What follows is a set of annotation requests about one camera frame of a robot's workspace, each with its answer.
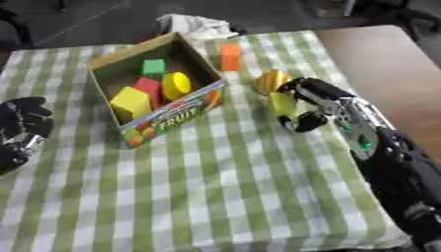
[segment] green cube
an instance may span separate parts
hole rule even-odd
[[[143,63],[142,71],[143,76],[160,81],[165,74],[165,61],[163,59],[147,59]]]

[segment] green and white checkered tablecloth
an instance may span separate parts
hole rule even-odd
[[[243,69],[224,74],[225,104],[136,150],[125,148],[86,85],[84,63],[121,46],[13,53],[0,100],[44,95],[56,128],[29,163],[0,178],[0,251],[298,251],[402,242],[333,126],[289,134],[252,90],[270,69],[347,88],[314,32],[236,40]],[[197,49],[215,59],[219,43]]]

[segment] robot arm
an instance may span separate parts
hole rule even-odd
[[[419,248],[441,251],[441,166],[395,130],[374,105],[354,94],[321,80],[304,78],[284,84],[277,92],[292,95],[295,102],[304,100],[317,106],[317,110],[294,120],[280,118],[283,126],[289,124],[296,132],[307,132],[330,119],[345,137],[361,174],[397,226]]]
[[[52,128],[43,97],[11,99],[0,104],[0,174],[26,163]]]

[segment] orange block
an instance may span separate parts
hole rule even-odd
[[[220,69],[222,71],[240,70],[240,47],[237,43],[220,45]]]

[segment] cardboard box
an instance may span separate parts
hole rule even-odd
[[[124,87],[136,83],[145,59],[164,59],[167,73],[182,72],[192,93],[167,103],[141,119],[120,121],[109,101]],[[90,61],[89,81],[98,90],[130,148],[212,109],[223,101],[225,81],[181,34],[175,32]]]

